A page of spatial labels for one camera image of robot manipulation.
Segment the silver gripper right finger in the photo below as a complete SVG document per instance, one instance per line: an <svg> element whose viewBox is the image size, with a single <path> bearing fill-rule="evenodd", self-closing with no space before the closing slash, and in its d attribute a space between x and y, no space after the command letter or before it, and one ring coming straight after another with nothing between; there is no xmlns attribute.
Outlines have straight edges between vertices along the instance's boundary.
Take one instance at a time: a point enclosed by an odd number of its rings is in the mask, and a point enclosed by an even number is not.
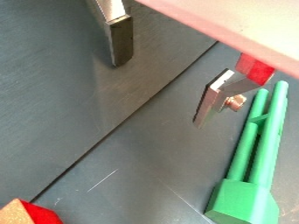
<svg viewBox="0 0 299 224"><path fill-rule="evenodd" d="M200 129L207 121L224 109L238 112L247 101L246 92L259 88L259 85L243 74L224 69L206 85L194 125Z"/></svg>

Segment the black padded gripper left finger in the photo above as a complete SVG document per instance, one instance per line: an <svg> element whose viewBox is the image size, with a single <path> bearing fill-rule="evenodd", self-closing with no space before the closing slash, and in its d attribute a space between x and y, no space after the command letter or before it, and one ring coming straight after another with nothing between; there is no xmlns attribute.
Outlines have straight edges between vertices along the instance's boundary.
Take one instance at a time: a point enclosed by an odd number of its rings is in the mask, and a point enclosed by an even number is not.
<svg viewBox="0 0 299 224"><path fill-rule="evenodd" d="M92 15L107 35L111 61L123 66L134 56L134 18L123 0L87 0Z"/></svg>

